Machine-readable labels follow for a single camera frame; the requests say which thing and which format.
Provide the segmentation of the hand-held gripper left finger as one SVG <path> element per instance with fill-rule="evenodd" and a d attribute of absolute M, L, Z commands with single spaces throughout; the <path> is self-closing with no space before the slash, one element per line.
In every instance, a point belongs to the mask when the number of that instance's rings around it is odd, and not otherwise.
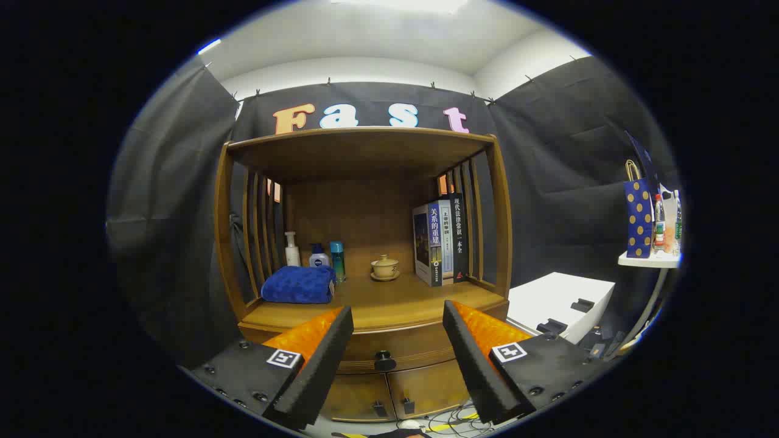
<path fill-rule="evenodd" d="M 181 371 L 273 426 L 314 424 L 354 332 L 351 306 L 249 305 L 239 328 L 242 338 Z"/>

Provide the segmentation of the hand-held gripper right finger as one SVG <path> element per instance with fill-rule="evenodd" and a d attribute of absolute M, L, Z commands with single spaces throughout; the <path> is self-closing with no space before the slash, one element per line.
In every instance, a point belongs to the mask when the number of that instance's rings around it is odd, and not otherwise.
<path fill-rule="evenodd" d="M 497 425 L 546 410 L 611 367 L 557 333 L 529 335 L 457 301 L 444 302 L 442 323 L 482 422 Z"/>

